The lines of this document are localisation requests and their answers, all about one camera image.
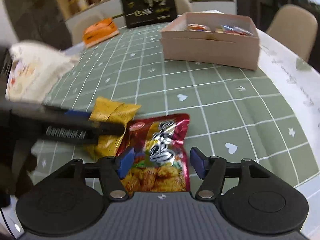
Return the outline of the yellow snack packet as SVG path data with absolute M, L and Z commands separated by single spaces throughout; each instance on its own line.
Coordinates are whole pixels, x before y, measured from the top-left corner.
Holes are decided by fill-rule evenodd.
M 116 155 L 127 124 L 135 117 L 140 107 L 138 104 L 112 101 L 102 96 L 96 99 L 89 120 L 100 125 L 99 136 L 97 142 L 85 146 L 94 161 Z

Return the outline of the magenta fried chicken snack bag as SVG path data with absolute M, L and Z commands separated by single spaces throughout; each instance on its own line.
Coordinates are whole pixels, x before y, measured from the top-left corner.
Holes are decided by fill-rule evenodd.
M 132 120 L 118 149 L 120 155 L 128 147 L 135 158 L 121 180 L 126 191 L 185 192 L 190 190 L 188 156 L 184 139 L 190 116 L 178 113 Z

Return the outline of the snacks inside pink box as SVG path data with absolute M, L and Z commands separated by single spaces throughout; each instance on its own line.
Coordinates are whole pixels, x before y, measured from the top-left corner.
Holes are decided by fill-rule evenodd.
M 243 35 L 243 36 L 253 36 L 253 34 L 250 31 L 247 31 L 243 28 L 234 26 L 231 27 L 229 25 L 219 25 L 215 28 L 210 28 L 206 25 L 201 24 L 188 24 L 185 27 L 185 30 L 192 30 L 192 31 L 213 31 L 215 33 L 228 33 L 228 34 L 237 34 L 237 35 Z

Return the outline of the white cloth bag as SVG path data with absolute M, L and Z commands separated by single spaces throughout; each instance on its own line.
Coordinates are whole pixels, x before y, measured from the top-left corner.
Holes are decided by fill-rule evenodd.
M 37 41 L 11 46 L 12 67 L 5 98 L 9 101 L 42 103 L 54 85 L 79 62 L 80 55 L 67 55 Z

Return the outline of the green grid tablecloth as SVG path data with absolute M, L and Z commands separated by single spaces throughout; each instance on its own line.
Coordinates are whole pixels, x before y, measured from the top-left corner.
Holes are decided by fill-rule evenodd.
M 83 52 L 46 103 L 90 111 L 103 96 L 139 104 L 138 118 L 187 113 L 187 150 L 253 159 L 318 201 L 318 73 L 263 32 L 255 72 L 165 60 L 161 28 L 124 29 Z

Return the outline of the orange snack package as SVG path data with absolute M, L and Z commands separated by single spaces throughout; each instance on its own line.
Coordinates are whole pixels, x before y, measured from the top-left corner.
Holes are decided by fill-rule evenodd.
M 119 35 L 119 30 L 112 18 L 105 18 L 86 28 L 82 36 L 82 41 L 86 48 L 91 48 L 117 35 Z

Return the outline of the beige chair left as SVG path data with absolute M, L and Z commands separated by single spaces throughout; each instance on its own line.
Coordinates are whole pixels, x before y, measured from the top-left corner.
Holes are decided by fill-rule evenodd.
M 103 19 L 103 16 L 93 15 L 82 20 L 78 20 L 72 27 L 71 27 L 71 36 L 72 36 L 72 45 L 77 45 L 82 42 L 82 36 L 84 31 L 99 22 Z

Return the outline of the black gift box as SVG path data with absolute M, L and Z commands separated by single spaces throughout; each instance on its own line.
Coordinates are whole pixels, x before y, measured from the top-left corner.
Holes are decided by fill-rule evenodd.
M 121 0 L 121 3 L 129 29 L 177 18 L 175 0 Z

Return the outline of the pink storage box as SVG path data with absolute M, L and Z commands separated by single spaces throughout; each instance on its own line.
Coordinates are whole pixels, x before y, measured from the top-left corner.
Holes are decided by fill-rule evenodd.
M 212 29 L 219 25 L 237 26 L 253 36 L 185 30 L 188 24 Z M 166 60 L 214 63 L 253 71 L 258 67 L 259 36 L 248 16 L 186 12 L 161 29 L 161 44 Z

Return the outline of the beige chair right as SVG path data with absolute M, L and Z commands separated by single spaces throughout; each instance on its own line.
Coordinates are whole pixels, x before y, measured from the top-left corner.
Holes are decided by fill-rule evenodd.
M 317 30 L 318 23 L 312 13 L 286 4 L 277 11 L 266 33 L 307 62 Z

